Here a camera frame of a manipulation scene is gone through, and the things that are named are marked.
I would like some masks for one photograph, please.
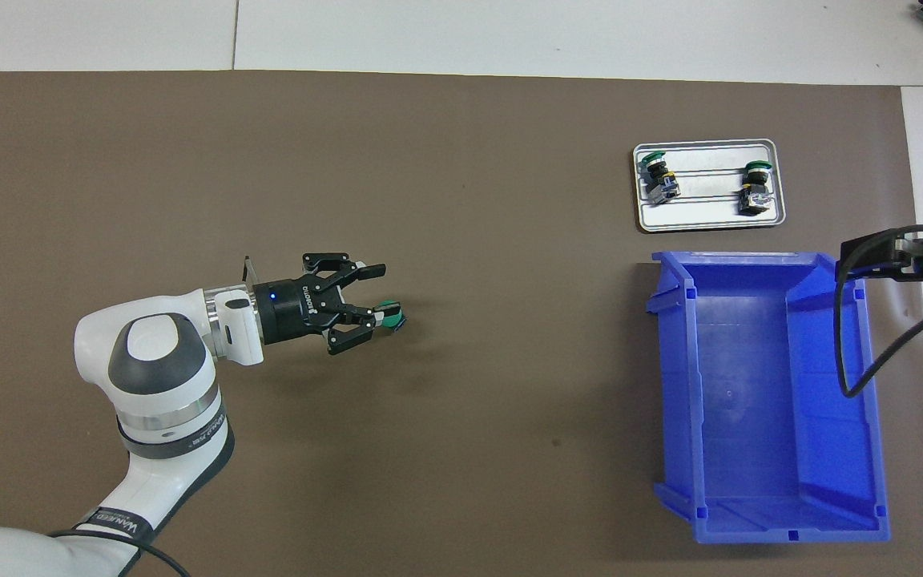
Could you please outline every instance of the silver ring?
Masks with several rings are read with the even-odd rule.
[[[125,413],[123,410],[117,410],[116,416],[120,422],[128,427],[142,431],[161,431],[168,430],[170,427],[182,425],[194,419],[205,412],[216,400],[216,395],[220,393],[220,385],[213,381],[212,386],[205,391],[205,394],[198,397],[197,401],[191,401],[177,410],[170,410],[169,413],[162,415],[133,415]]]

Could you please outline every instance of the brown work surface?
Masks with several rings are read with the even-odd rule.
[[[637,143],[769,138],[788,219],[647,235]],[[663,475],[663,249],[825,251],[913,222],[892,87],[286,72],[0,73],[0,525],[63,529],[112,490],[112,406],[78,319],[264,279],[302,252],[410,317],[220,362],[234,458],[158,540],[194,575],[923,575],[923,337],[879,380],[893,541],[692,540]],[[876,347],[922,313],[871,283]],[[168,575],[142,561],[133,575]]]

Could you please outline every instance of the blue storage bin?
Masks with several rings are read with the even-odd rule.
[[[817,252],[657,252],[662,504],[700,543],[886,541],[875,387],[836,383],[835,260]],[[847,373],[871,364],[864,284],[843,300]]]

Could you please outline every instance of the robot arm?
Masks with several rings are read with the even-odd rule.
[[[399,329],[398,303],[360,308],[341,289],[385,274],[345,253],[303,256],[296,279],[151,297],[87,315],[74,355],[85,381],[105,392],[117,415],[129,467],[120,485],[69,533],[52,539],[0,528],[0,575],[115,576],[138,561],[182,505],[234,450],[216,359],[263,361],[263,344],[324,335],[330,354],[368,341],[377,326]],[[245,260],[245,278],[252,263]],[[355,325],[340,331],[336,325]],[[98,532],[118,539],[89,536]]]

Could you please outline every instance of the metal tray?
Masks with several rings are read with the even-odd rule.
[[[675,172],[681,195],[654,205],[647,200],[648,182],[640,169],[640,160],[658,150],[664,151],[667,167]],[[776,144],[769,139],[641,143],[633,150],[632,160],[636,212],[645,232],[772,227],[785,220]],[[753,160],[772,164],[772,179],[768,183],[776,205],[758,216],[745,216],[740,215],[737,204],[743,187],[743,169]]]

